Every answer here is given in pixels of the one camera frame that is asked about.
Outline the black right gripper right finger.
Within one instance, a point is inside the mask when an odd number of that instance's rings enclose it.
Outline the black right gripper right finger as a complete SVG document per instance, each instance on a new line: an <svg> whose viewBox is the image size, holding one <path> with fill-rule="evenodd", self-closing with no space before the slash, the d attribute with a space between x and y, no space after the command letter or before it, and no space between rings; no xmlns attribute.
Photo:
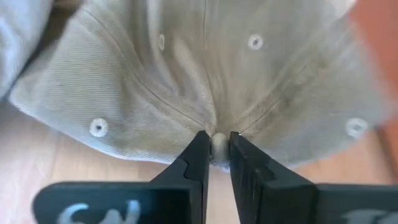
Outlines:
<svg viewBox="0 0 398 224"><path fill-rule="evenodd" d="M237 132L229 158L241 224L398 224L398 186L315 184Z"/></svg>

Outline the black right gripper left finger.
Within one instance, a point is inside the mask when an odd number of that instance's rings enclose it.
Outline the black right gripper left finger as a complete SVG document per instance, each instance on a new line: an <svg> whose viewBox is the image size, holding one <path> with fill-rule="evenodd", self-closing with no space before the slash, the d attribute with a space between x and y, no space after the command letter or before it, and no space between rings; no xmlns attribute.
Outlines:
<svg viewBox="0 0 398 224"><path fill-rule="evenodd" d="M37 224L204 224L210 137L200 131L149 182L59 182L34 198Z"/></svg>

